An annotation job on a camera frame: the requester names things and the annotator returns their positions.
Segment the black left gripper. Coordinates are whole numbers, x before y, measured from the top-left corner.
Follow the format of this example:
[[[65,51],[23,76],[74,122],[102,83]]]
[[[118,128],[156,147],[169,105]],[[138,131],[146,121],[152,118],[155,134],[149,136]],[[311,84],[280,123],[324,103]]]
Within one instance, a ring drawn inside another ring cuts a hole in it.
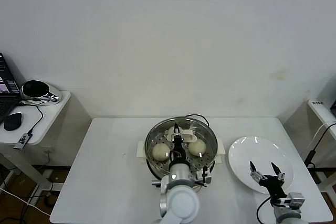
[[[174,124],[173,129],[173,149],[170,151],[170,166],[175,164],[187,164],[186,152],[182,146],[182,133],[177,123]]]

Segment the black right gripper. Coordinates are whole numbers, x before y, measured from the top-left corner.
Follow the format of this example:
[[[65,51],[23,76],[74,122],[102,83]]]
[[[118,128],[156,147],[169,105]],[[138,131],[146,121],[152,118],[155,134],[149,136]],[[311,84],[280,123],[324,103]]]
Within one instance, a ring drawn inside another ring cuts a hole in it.
[[[280,168],[271,162],[272,168],[277,176],[273,175],[264,175],[256,170],[255,165],[252,161],[250,163],[250,176],[252,179],[259,183],[260,186],[265,187],[271,196],[271,200],[278,200],[280,198],[286,198],[287,194],[285,194],[282,186],[285,181],[285,173],[282,173]]]

